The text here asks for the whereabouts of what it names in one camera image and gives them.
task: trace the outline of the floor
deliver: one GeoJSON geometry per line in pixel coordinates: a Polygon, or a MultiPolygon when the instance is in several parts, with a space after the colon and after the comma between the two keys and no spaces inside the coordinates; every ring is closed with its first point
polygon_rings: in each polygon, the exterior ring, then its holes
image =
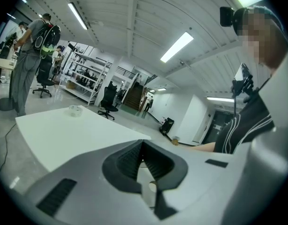
{"type": "MultiPolygon", "coordinates": [[[[72,94],[55,87],[49,90],[52,97],[43,95],[40,98],[39,92],[32,94],[33,89],[38,88],[36,77],[31,85],[30,93],[26,102],[26,113],[38,113],[53,109],[65,108],[70,105],[83,105],[87,103],[72,94]]],[[[8,97],[9,84],[0,85],[0,97],[8,97]]],[[[98,107],[90,105],[88,109],[97,112],[98,107]]],[[[152,139],[173,146],[158,130],[158,122],[148,113],[137,112],[125,105],[118,107],[119,111],[114,112],[113,116],[118,124],[133,129],[140,133],[149,135],[152,139]]],[[[16,113],[14,110],[8,112],[0,111],[0,167],[4,162],[6,150],[6,134],[15,124],[16,113]]],[[[36,160],[31,153],[28,145],[23,139],[17,126],[14,126],[7,135],[8,154],[0,178],[5,186],[15,189],[20,194],[24,192],[39,178],[47,174],[45,168],[36,160]]]]}

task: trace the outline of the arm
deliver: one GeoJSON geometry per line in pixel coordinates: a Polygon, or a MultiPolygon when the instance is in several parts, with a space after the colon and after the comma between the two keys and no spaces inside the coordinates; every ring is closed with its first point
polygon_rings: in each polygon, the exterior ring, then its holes
{"type": "Polygon", "coordinates": [[[18,47],[21,47],[27,39],[29,39],[31,35],[31,29],[27,29],[27,31],[23,34],[23,36],[17,41],[17,43],[14,45],[14,50],[16,51],[18,47]]]}
{"type": "Polygon", "coordinates": [[[190,148],[190,149],[198,150],[198,151],[204,151],[204,152],[214,152],[214,148],[215,148],[215,142],[210,142],[210,143],[203,144],[200,146],[195,146],[195,147],[190,148]]]}

